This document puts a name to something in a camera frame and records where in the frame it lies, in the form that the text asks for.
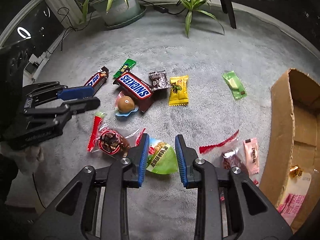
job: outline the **brown ball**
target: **brown ball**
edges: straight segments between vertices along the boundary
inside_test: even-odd
[[[119,112],[123,114],[127,114],[135,109],[134,101],[131,99],[131,97],[124,96],[119,98],[118,100],[118,109]]]

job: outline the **metal bolt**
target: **metal bolt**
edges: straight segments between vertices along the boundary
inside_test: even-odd
[[[122,158],[121,159],[121,163],[122,164],[129,164],[130,163],[130,159],[129,158]]]
[[[197,163],[197,164],[204,164],[204,159],[202,159],[202,158],[196,158],[196,163]]]
[[[240,169],[239,167],[236,167],[236,166],[235,166],[235,167],[232,167],[231,170],[232,170],[232,172],[235,173],[235,174],[239,174],[239,173],[241,172],[241,169]]]
[[[93,171],[93,167],[92,167],[92,166],[85,166],[85,167],[83,168],[83,171],[84,171],[85,173],[90,173],[90,172]]]

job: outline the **light green flower pot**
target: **light green flower pot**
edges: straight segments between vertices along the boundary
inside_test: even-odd
[[[106,26],[121,25],[123,23],[132,23],[141,14],[138,0],[128,0],[129,7],[127,7],[124,0],[113,0],[109,12],[106,12],[108,0],[98,0],[90,3],[101,15],[106,22]]]

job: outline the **green candy wrapper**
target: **green candy wrapper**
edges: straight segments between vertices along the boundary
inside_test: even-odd
[[[177,172],[178,162],[173,148],[163,141],[150,138],[147,170],[157,174]]]
[[[125,63],[119,68],[116,74],[113,75],[114,78],[120,77],[127,69],[132,69],[136,65],[136,62],[132,59],[127,59]]]
[[[247,95],[240,79],[237,77],[234,71],[224,73],[222,75],[228,86],[230,87],[235,99],[244,98]]]

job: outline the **fuzzy fabric surface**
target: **fuzzy fabric surface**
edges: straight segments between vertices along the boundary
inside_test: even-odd
[[[169,8],[179,11],[175,6]],[[175,136],[183,134],[187,146],[197,152],[199,146],[224,141],[239,129],[241,140],[258,138],[260,179],[270,139],[270,88],[290,67],[320,82],[319,60],[277,27],[248,13],[235,11],[237,29],[232,29],[221,8],[211,7],[211,12],[224,26],[225,35],[217,22],[200,13],[193,13],[189,38],[184,13],[173,16],[148,8],[142,19],[112,31],[104,30],[102,19],[94,19],[85,30],[65,38],[63,52],[60,48],[54,52],[37,82],[81,86],[106,66],[110,78],[96,96],[110,125],[128,130],[145,127],[151,137],[173,146]],[[120,90],[112,84],[112,75],[127,58],[138,62],[132,73],[146,82],[150,82],[148,73],[156,70],[166,70],[168,77],[188,75],[189,104],[168,106],[168,91],[145,114],[116,117],[114,104]],[[221,76],[231,70],[248,94],[239,101]],[[86,151],[94,113],[73,116],[62,136],[43,143],[45,160],[35,177],[45,205],[84,166],[101,168],[113,162],[109,156]],[[196,190],[185,189],[178,173],[147,172],[142,188],[128,189],[130,239],[193,239],[196,200]]]

